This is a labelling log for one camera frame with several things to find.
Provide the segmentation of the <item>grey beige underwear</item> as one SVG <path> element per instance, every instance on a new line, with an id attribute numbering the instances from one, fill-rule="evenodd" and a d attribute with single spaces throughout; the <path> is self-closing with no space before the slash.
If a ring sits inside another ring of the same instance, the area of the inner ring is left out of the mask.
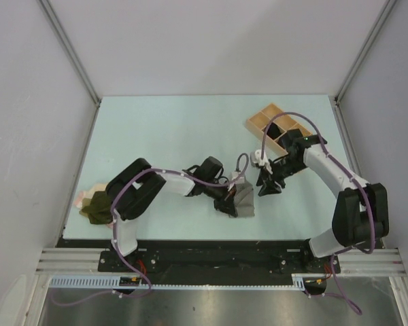
<path id="1" fill-rule="evenodd" d="M 251 183 L 236 183 L 235 195 L 233 198 L 235 207 L 235 217 L 254 217 L 254 188 Z"/>

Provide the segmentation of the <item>olive green underwear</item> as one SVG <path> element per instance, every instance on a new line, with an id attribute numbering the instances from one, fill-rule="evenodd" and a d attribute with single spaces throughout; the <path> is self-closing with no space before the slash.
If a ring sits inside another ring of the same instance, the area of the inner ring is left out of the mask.
<path id="1" fill-rule="evenodd" d="M 111 198 L 105 191 L 97 191 L 92 198 L 84 198 L 79 214 L 86 217 L 90 224 L 109 225 L 113 221 L 110 212 Z"/>

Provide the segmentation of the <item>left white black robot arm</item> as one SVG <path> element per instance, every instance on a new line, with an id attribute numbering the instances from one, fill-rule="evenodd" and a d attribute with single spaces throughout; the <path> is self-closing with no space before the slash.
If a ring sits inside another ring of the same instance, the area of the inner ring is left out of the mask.
<path id="1" fill-rule="evenodd" d="M 137 220 L 161 191 L 183 197 L 205 194 L 213 199 L 217 211 L 237 217 L 236 183 L 244 178 L 245 169 L 237 166 L 230 178 L 223 172 L 223 164 L 212 156 L 200 165 L 183 170 L 155 168 L 144 158 L 136 159 L 125 168 L 106 187 L 112 200 L 114 265 L 124 272 L 135 267 Z"/>

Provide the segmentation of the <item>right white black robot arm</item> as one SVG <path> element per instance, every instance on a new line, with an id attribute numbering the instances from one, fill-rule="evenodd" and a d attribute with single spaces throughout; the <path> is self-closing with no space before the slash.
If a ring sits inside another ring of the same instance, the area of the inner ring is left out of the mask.
<path id="1" fill-rule="evenodd" d="M 318 134 L 305 136 L 299 129 L 283 135 L 286 155 L 268 159 L 263 149 L 251 154 L 253 166 L 259 169 L 259 196 L 279 194 L 285 180 L 302 170 L 310 169 L 325 183 L 336 198 L 331 227 L 310 238 L 309 250 L 301 253 L 300 264 L 307 272 L 317 272 L 325 257 L 348 248 L 369 244 L 371 253 L 376 241 L 390 230 L 388 193 L 381 183 L 369 183 L 347 169 L 327 149 Z"/>

